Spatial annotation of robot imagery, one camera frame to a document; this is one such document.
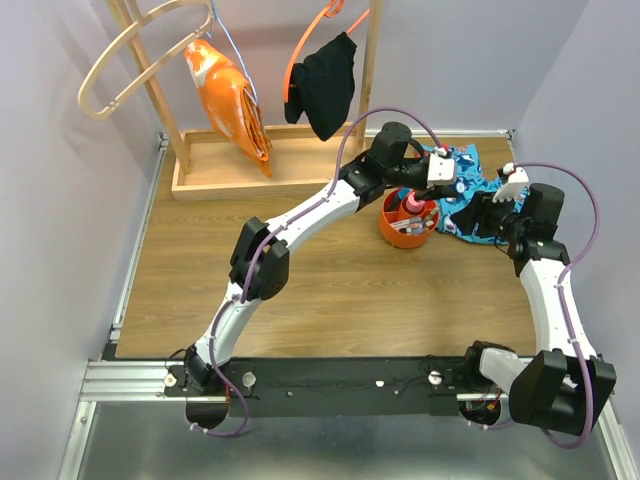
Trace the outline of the pink cap marker tube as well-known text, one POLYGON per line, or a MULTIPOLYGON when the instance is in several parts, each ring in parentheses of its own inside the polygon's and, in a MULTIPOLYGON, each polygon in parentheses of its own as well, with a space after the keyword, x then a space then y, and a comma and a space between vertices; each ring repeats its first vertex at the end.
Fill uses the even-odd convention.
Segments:
POLYGON ((421 213, 424 207, 425 201, 417 199, 414 192, 411 192, 405 199, 405 210, 411 214, 421 213))

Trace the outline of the black highlighter blue cap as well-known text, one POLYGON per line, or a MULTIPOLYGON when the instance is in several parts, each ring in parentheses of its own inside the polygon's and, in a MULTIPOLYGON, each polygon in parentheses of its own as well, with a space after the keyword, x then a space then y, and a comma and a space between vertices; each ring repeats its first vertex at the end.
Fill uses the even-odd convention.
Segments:
POLYGON ((399 198, 398 196, 394 196, 394 197, 390 200, 390 202, 386 205, 386 207, 385 207, 385 211, 386 211, 386 212, 393 212, 393 211, 396 211, 396 210, 399 208, 399 206, 400 206, 401 202, 402 202, 402 199, 401 199, 401 198, 399 198))

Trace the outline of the grey glue stick blue cap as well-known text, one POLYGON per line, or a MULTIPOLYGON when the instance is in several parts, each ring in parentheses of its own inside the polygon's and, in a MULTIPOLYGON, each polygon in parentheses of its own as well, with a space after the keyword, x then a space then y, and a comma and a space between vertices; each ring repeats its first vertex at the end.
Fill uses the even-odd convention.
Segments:
POLYGON ((466 190, 466 186, 464 181, 462 179, 458 179, 457 182, 455 183, 455 191, 458 194, 463 194, 465 190, 466 190))

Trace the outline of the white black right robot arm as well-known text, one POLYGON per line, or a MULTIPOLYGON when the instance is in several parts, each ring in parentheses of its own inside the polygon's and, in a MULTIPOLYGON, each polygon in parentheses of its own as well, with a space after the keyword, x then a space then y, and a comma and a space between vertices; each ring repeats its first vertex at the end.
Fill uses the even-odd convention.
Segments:
POLYGON ((476 341, 459 371, 471 391, 492 384, 506 394, 515 422, 582 438, 593 429, 617 375, 585 336, 571 292, 571 259, 554 238, 564 198, 562 190, 541 183, 529 186, 520 207, 477 191, 455 214, 463 233, 507 242, 529 301, 537 348, 523 362, 507 347, 476 341))

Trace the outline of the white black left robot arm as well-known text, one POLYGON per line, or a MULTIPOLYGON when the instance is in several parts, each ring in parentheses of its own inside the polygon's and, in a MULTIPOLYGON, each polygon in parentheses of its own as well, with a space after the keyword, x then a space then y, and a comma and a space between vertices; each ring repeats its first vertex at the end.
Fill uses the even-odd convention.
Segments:
POLYGON ((286 286, 291 257, 306 240, 373 203, 389 187, 436 193, 451 186, 455 177, 450 148, 437 142, 426 150, 406 125, 388 122, 370 147, 339 165, 315 195, 267 221, 250 218, 233 250, 221 305, 207 331, 186 350, 188 384, 201 395, 220 387, 220 367, 231 359, 257 308, 286 286))

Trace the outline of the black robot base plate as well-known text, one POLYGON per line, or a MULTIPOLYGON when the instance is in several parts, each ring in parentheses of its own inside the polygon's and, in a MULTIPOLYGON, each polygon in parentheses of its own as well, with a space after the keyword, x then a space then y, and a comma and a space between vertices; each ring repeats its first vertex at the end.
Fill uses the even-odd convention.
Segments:
POLYGON ((213 370, 195 357, 171 365, 169 397, 191 400, 200 423, 252 418, 469 415, 492 423, 500 394, 458 356, 233 358, 213 370))

